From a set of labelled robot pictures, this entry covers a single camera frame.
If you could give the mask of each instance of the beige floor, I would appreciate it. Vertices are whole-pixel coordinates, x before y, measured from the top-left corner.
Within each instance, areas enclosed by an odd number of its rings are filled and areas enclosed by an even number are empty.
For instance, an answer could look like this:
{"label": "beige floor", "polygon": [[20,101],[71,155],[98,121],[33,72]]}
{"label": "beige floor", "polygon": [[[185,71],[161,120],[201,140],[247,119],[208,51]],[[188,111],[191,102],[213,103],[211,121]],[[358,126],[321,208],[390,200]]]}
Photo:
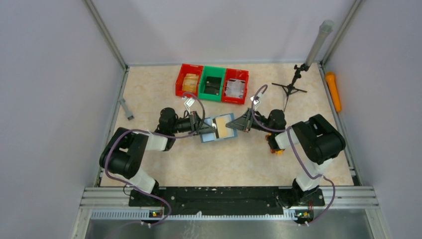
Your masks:
{"label": "beige floor", "polygon": [[[289,84],[294,74],[294,64],[215,66],[248,70],[248,98],[263,84],[269,85],[259,107],[261,114],[268,116],[272,109],[283,108],[285,94],[282,88],[271,83]],[[165,107],[172,107],[182,115],[185,109],[183,101],[174,92],[179,70],[180,65],[131,67],[123,96],[135,119],[128,121],[120,108],[115,128],[153,131],[157,127],[160,111]],[[303,73],[295,86],[308,93],[296,93],[290,97],[285,112],[288,125],[316,114],[323,115],[335,125],[316,64]],[[233,105],[203,101],[207,116],[234,113],[235,118],[246,111],[249,102]],[[201,112],[198,103],[193,108]],[[201,143],[199,136],[179,139],[169,152],[145,152],[141,166],[160,186],[291,185],[302,170],[299,163],[290,148],[283,155],[271,154],[265,135],[264,132],[251,130],[249,133],[238,131],[238,137],[217,142]],[[353,185],[343,152],[325,175],[336,185]],[[101,182],[101,186],[119,185],[122,184],[106,177]],[[321,185],[329,184],[322,180]]]}

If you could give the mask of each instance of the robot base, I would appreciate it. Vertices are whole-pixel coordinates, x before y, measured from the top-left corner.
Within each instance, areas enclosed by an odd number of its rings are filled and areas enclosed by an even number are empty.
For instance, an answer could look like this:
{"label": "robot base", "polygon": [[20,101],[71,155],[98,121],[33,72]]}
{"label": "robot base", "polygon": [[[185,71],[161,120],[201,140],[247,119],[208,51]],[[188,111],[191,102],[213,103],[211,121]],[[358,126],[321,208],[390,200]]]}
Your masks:
{"label": "robot base", "polygon": [[[288,187],[160,187],[153,194],[165,199],[172,207],[173,215],[282,215],[283,202],[292,198]],[[135,190],[130,193],[130,207],[162,207]],[[324,206],[322,190],[317,189],[306,197],[314,206]],[[292,206],[307,206],[293,203]]]}

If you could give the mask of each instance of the gray pole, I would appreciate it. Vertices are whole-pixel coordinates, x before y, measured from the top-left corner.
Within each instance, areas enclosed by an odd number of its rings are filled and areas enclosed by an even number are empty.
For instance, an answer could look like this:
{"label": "gray pole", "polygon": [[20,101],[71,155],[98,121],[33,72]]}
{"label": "gray pole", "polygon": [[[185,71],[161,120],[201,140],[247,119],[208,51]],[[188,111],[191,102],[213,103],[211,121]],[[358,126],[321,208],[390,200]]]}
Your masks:
{"label": "gray pole", "polygon": [[311,66],[312,62],[315,60],[315,57],[321,49],[321,46],[324,44],[325,39],[332,32],[333,26],[334,22],[332,20],[325,20],[321,26],[319,26],[318,36],[316,37],[311,51],[305,61],[305,65],[308,67]]}

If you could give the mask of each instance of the cable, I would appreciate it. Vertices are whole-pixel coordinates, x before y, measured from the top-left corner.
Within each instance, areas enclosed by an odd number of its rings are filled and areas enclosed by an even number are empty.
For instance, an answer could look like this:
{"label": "cable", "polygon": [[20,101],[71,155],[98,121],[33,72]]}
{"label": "cable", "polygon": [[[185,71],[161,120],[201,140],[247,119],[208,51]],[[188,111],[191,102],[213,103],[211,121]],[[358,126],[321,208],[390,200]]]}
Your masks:
{"label": "cable", "polygon": [[[267,88],[268,88],[268,85],[263,85],[263,86],[261,86],[261,87],[257,90],[257,92],[255,93],[255,95],[254,95],[254,98],[253,98],[253,99],[254,99],[254,100],[255,100],[255,99],[258,99],[258,94],[261,92],[261,90],[262,90],[262,93],[265,93],[265,91],[267,90]],[[252,104],[251,104],[251,111],[252,111],[252,117],[253,117],[253,119],[255,120],[255,122],[256,122],[256,123],[257,123],[260,127],[262,127],[263,129],[266,129],[266,130],[268,130],[268,131],[272,131],[272,132],[276,132],[276,133],[282,133],[282,132],[287,131],[287,137],[289,138],[290,146],[292,147],[293,153],[295,154],[296,159],[298,160],[299,164],[301,165],[301,167],[302,167],[302,168],[303,168],[303,170],[305,171],[306,175],[307,175],[309,178],[311,178],[311,179],[317,179],[317,178],[319,178],[319,177],[322,177],[325,181],[327,181],[327,182],[331,183],[331,185],[332,185],[332,198],[331,198],[330,202],[328,203],[327,207],[326,207],[326,208],[322,211],[322,213],[321,213],[321,214],[319,214],[319,215],[318,215],[318,216],[317,216],[314,220],[312,220],[312,222],[308,223],[308,225],[310,225],[310,224],[312,224],[312,223],[316,222],[317,220],[319,220],[319,219],[321,218],[321,216],[322,216],[322,215],[324,215],[324,214],[328,211],[328,209],[331,207],[332,203],[334,202],[334,199],[335,199],[335,185],[334,185],[334,182],[333,182],[333,181],[331,181],[330,179],[326,178],[326,177],[325,177],[325,176],[323,176],[322,174],[318,174],[318,175],[316,175],[316,176],[312,176],[312,175],[309,173],[308,169],[305,167],[305,164],[302,162],[302,160],[301,160],[301,158],[300,158],[300,156],[299,156],[299,154],[298,154],[298,152],[297,152],[297,150],[296,150],[295,145],[293,144],[292,137],[291,137],[291,135],[290,135],[290,130],[292,129],[292,127],[291,127],[291,126],[287,127],[287,129],[273,129],[273,128],[268,128],[268,127],[265,127],[264,125],[262,125],[262,124],[261,124],[261,122],[260,122],[260,121],[258,121],[258,120],[256,119],[256,117],[255,117],[255,109],[254,109],[255,105],[253,104],[254,100],[252,101]]]}
{"label": "cable", "polygon": [[318,174],[317,176],[312,176],[308,169],[306,169],[304,163],[302,162],[301,158],[299,157],[298,151],[296,150],[295,145],[293,144],[293,140],[292,137],[290,136],[290,130],[292,129],[291,126],[287,127],[286,131],[287,131],[287,137],[289,138],[289,142],[290,142],[290,146],[292,147],[293,153],[296,156],[296,159],[298,160],[298,162],[300,163],[300,165],[302,166],[303,170],[305,171],[306,175],[308,177],[310,177],[311,179],[317,179],[319,177],[322,177],[325,181],[331,183],[332,186],[332,198],[330,200],[330,202],[328,203],[328,205],[326,206],[326,208],[324,208],[324,210],[322,211],[321,214],[319,214],[316,218],[314,218],[310,223],[308,223],[308,225],[311,225],[313,223],[315,223],[317,220],[319,220],[327,211],[328,209],[332,206],[332,203],[334,202],[335,199],[335,185],[334,182],[331,181],[330,179],[326,178],[324,175],[322,174]]}
{"label": "cable", "polygon": [[273,129],[273,128],[268,128],[268,127],[266,127],[266,126],[264,126],[259,120],[257,120],[256,119],[256,117],[255,117],[255,105],[253,104],[253,102],[255,101],[255,99],[258,99],[258,94],[261,92],[261,90],[262,89],[264,89],[263,91],[262,91],[262,93],[265,93],[265,91],[267,91],[267,88],[268,88],[268,85],[263,85],[263,86],[261,86],[261,88],[259,88],[258,89],[258,91],[255,93],[255,95],[254,95],[254,97],[253,97],[253,101],[252,101],[252,104],[251,104],[251,111],[252,111],[252,117],[253,117],[253,120],[255,120],[255,122],[261,127],[261,128],[263,128],[263,129],[266,129],[266,130],[268,130],[268,131],[272,131],[272,132],[275,132],[275,133],[283,133],[284,131],[286,131],[285,129]]}
{"label": "cable", "polygon": [[[184,136],[169,136],[169,135],[164,135],[164,134],[161,134],[161,133],[155,133],[155,132],[149,132],[149,131],[145,131],[145,130],[141,130],[141,129],[131,129],[131,130],[128,130],[128,131],[126,131],[126,132],[124,132],[123,134],[121,134],[117,139],[116,139],[116,141],[113,143],[113,145],[111,146],[111,148],[110,148],[110,150],[109,150],[109,152],[108,152],[108,154],[107,154],[107,157],[106,157],[106,159],[105,159],[105,166],[104,166],[104,172],[105,172],[105,174],[107,175],[107,177],[109,177],[109,178],[111,178],[111,179],[114,179],[114,180],[116,180],[116,181],[119,181],[119,182],[122,182],[122,183],[125,183],[126,185],[129,185],[129,186],[131,186],[131,187],[133,187],[134,188],[134,190],[136,190],[136,191],[138,191],[138,192],[140,192],[141,194],[144,194],[144,195],[146,195],[146,196],[149,196],[149,197],[151,197],[151,198],[154,198],[154,199],[157,199],[157,200],[159,200],[159,201],[161,201],[162,203],[164,203],[164,204],[166,204],[166,206],[169,208],[169,212],[168,212],[168,214],[165,216],[165,217],[163,217],[163,219],[161,219],[161,220],[159,220],[158,222],[155,222],[155,223],[152,223],[152,224],[148,224],[148,226],[149,227],[152,227],[152,226],[156,226],[156,225],[159,225],[159,224],[161,224],[161,223],[163,223],[164,222],[164,220],[166,220],[170,215],[171,215],[171,211],[172,211],[172,209],[171,209],[171,206],[170,206],[170,204],[166,201],[166,200],[164,200],[164,199],[162,199],[162,198],[160,198],[160,197],[157,197],[157,196],[155,196],[155,195],[152,195],[152,194],[149,194],[149,193],[146,193],[146,192],[144,192],[144,191],[142,191],[141,189],[139,189],[136,185],[133,185],[133,184],[131,184],[130,182],[128,182],[128,181],[125,181],[125,180],[122,180],[122,179],[119,179],[119,178],[116,178],[116,177],[113,177],[113,176],[111,176],[110,174],[109,174],[109,172],[108,172],[108,162],[110,161],[110,158],[111,158],[111,154],[112,154],[112,152],[114,151],[114,149],[117,147],[117,145],[118,145],[118,143],[121,141],[121,139],[123,138],[123,137],[125,137],[127,134],[129,134],[129,133],[131,133],[131,132],[141,132],[141,133],[144,133],[144,134],[154,134],[154,135],[158,135],[158,136],[163,136],[163,137],[166,137],[166,138],[174,138],[174,139],[178,139],[178,138],[187,138],[187,137],[190,137],[190,136],[194,136],[195,135],[195,133],[198,131],[198,130],[200,130],[201,129],[201,127],[202,127],[202,125],[204,124],[204,121],[205,121],[205,108],[204,108],[204,105],[202,104],[202,102],[194,95],[194,94],[192,94],[192,93],[190,93],[190,92],[184,92],[183,93],[183,95],[182,95],[182,97],[184,97],[185,95],[191,95],[195,100],[197,100],[198,102],[199,102],[199,104],[201,105],[201,108],[202,108],[202,120],[201,120],[201,123],[200,123],[200,127],[199,128],[197,128],[195,131],[193,131],[193,132],[191,132],[191,133],[188,133],[187,135],[184,135]],[[126,224],[124,224],[124,225],[122,225],[122,226],[120,226],[120,227],[118,227],[117,229],[115,229],[111,234],[109,234],[109,235],[113,235],[113,234],[115,234],[118,230],[120,230],[121,228],[123,228],[123,227],[125,227],[125,226],[127,226],[127,225],[130,225],[130,224],[132,224],[132,223],[141,223],[141,224],[143,224],[143,222],[138,222],[138,221],[135,221],[135,222],[131,222],[131,223],[126,223]]]}
{"label": "cable", "polygon": [[123,186],[123,193],[124,193],[126,196],[130,196],[130,194],[127,194],[127,193],[124,191],[124,189],[126,188],[126,186],[127,186],[127,184],[125,184],[125,185]]}

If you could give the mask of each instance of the metal pole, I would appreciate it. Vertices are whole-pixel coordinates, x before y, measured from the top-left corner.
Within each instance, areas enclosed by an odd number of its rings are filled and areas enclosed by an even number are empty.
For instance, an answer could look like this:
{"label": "metal pole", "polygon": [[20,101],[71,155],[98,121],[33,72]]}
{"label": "metal pole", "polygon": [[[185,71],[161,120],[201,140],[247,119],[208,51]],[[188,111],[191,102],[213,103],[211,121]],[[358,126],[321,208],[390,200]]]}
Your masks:
{"label": "metal pole", "polygon": [[107,30],[106,25],[101,19],[101,16],[98,13],[97,8],[95,7],[94,3],[92,2],[92,0],[83,0],[83,2],[85,3],[85,6],[88,8],[91,16],[94,18],[94,21],[97,24],[98,29],[103,35],[105,42],[107,43],[113,55],[115,56],[116,60],[119,62],[122,69],[126,70],[127,64],[123,60],[123,57],[121,56],[120,51],[118,50],[113,38],[111,37],[110,32]]}
{"label": "metal pole", "polygon": [[318,36],[316,36],[314,44],[312,45],[312,48],[309,51],[308,57],[306,58],[306,61],[305,61],[305,65],[311,66],[319,50],[324,44],[325,39],[332,32],[333,26],[334,26],[334,22],[332,20],[325,20],[321,24],[321,26],[319,26]]}
{"label": "metal pole", "polygon": [[339,42],[343,38],[344,34],[346,33],[348,27],[350,26],[351,22],[354,19],[354,16],[356,15],[357,11],[362,6],[362,3],[365,2],[365,0],[355,0],[355,2],[352,5],[352,8],[350,9],[349,13],[347,14],[346,18],[344,19],[343,23],[340,26],[340,29],[336,33],[334,40],[331,42],[330,46],[328,47],[327,52],[325,53],[321,64],[325,66],[327,62],[329,61],[330,57],[332,56],[334,50],[337,48]]}

